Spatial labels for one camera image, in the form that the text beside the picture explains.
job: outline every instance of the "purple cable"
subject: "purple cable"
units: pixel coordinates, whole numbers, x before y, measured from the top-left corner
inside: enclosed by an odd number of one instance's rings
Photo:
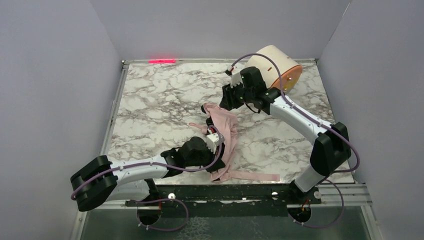
[[[153,204],[153,203],[163,202],[163,201],[175,201],[177,203],[180,203],[185,209],[185,221],[181,225],[174,227],[174,228],[159,228],[159,227],[154,227],[154,226],[150,226],[150,225],[144,225],[140,221],[139,214],[137,213],[137,221],[140,224],[140,226],[146,227],[147,230],[153,229],[153,230],[158,230],[158,231],[162,231],[162,232],[174,232],[174,231],[182,229],[189,222],[189,209],[184,204],[184,202],[182,202],[178,199],[164,198],[164,199],[157,199],[157,200],[152,200],[152,201],[135,201],[135,202],[137,202],[139,204]]]
[[[306,227],[306,228],[310,228],[310,229],[325,229],[325,228],[332,227],[332,226],[334,226],[334,225],[336,225],[336,224],[338,224],[340,222],[340,220],[342,219],[343,213],[345,212],[345,200],[343,199],[342,191],[340,191],[340,188],[337,187],[337,185],[334,182],[332,182],[332,181],[330,181],[328,179],[326,179],[325,181],[331,183],[335,187],[335,189],[337,189],[338,194],[340,194],[340,200],[341,200],[341,212],[340,212],[340,215],[338,215],[338,217],[332,223],[329,223],[327,225],[321,225],[321,226],[319,226],[319,225],[309,225],[309,224],[305,224],[305,223],[299,222],[299,221],[295,220],[289,214],[289,216],[293,219],[293,222],[301,225],[302,227]]]
[[[221,139],[222,139],[221,134],[220,134],[220,132],[218,131],[218,129],[214,125],[210,125],[207,129],[214,129],[215,132],[218,134],[218,139],[219,139],[219,142],[220,142],[219,147],[218,147],[218,152],[217,152],[217,154],[215,154],[215,158],[207,166],[204,166],[202,168],[197,168],[197,169],[185,169],[185,168],[168,165],[168,164],[161,163],[161,162],[152,162],[152,163],[150,163],[150,162],[139,162],[139,163],[133,163],[133,164],[124,165],[122,167],[124,169],[129,169],[129,168],[134,168],[134,167],[139,167],[139,166],[145,166],[145,165],[152,164],[152,165],[158,165],[158,166],[162,166],[162,167],[166,167],[166,168],[170,168],[170,169],[176,169],[176,170],[179,170],[179,171],[190,172],[190,173],[199,172],[199,171],[208,169],[208,168],[212,167],[218,161],[218,159],[219,159],[219,157],[221,155],[221,149],[222,149],[223,144],[222,144],[222,141],[221,141]],[[79,187],[77,187],[75,189],[75,191],[73,191],[73,193],[70,195],[70,199],[76,200],[77,193],[82,188],[84,188],[85,186],[87,186],[89,183],[91,183],[92,181],[94,181],[95,179],[97,179],[97,178],[99,178],[99,177],[101,177],[101,176],[103,176],[103,175],[105,175],[107,173],[111,173],[113,171],[117,171],[119,169],[120,169],[119,167],[114,167],[114,168],[111,168],[111,169],[102,171],[102,172],[96,174],[95,176],[91,177],[90,179],[88,179],[87,181],[85,181],[83,184],[81,184]]]
[[[232,67],[234,67],[234,65],[236,65],[238,62],[240,62],[240,60],[242,60],[242,59],[245,59],[245,58],[247,58],[247,57],[250,57],[250,56],[259,56],[259,57],[262,57],[262,58],[265,58],[265,59],[267,59],[273,66],[274,66],[274,68],[275,68],[275,70],[277,71],[277,74],[278,74],[278,78],[279,78],[279,86],[280,86],[280,91],[281,91],[281,97],[282,97],[282,99],[284,99],[284,101],[289,105],[289,106],[291,106],[293,109],[295,109],[298,113],[300,113],[302,116],[304,116],[305,118],[307,118],[308,120],[310,120],[311,122],[313,122],[314,124],[316,124],[316,125],[318,125],[318,126],[321,126],[321,127],[323,127],[324,129],[326,129],[326,130],[328,130],[328,131],[330,131],[331,133],[333,133],[334,135],[336,135],[338,138],[340,138],[344,143],[346,143],[348,146],[349,146],[349,148],[351,148],[352,149],[352,151],[353,151],[353,153],[355,154],[355,156],[356,156],[356,165],[354,166],[354,167],[352,167],[351,169],[346,169],[346,170],[336,170],[336,171],[334,171],[334,173],[350,173],[350,172],[353,172],[353,171],[355,171],[356,169],[358,169],[359,168],[359,165],[360,165],[360,162],[361,162],[361,159],[360,159],[360,157],[359,157],[359,153],[358,153],[358,151],[356,150],[356,148],[346,139],[346,138],[344,138],[342,135],[340,135],[338,132],[336,132],[334,129],[332,129],[331,127],[328,127],[328,126],[326,126],[326,125],[321,125],[321,123],[319,122],[319,121],[317,121],[317,120],[315,120],[314,118],[312,118],[312,117],[310,117],[308,114],[306,114],[304,111],[302,111],[301,109],[299,109],[296,105],[294,105],[292,102],[290,102],[287,98],[286,98],[286,94],[284,93],[284,91],[283,91],[283,79],[282,79],[282,77],[281,77],[281,72],[280,72],[280,69],[278,68],[278,66],[277,66],[277,64],[271,59],[271,58],[269,58],[269,57],[267,57],[267,56],[265,56],[265,55],[263,55],[263,54],[261,54],[261,53],[249,53],[249,54],[246,54],[246,55],[244,55],[244,56],[241,56],[241,57],[239,57],[237,60],[235,60],[232,64],[231,64],[231,66]]]

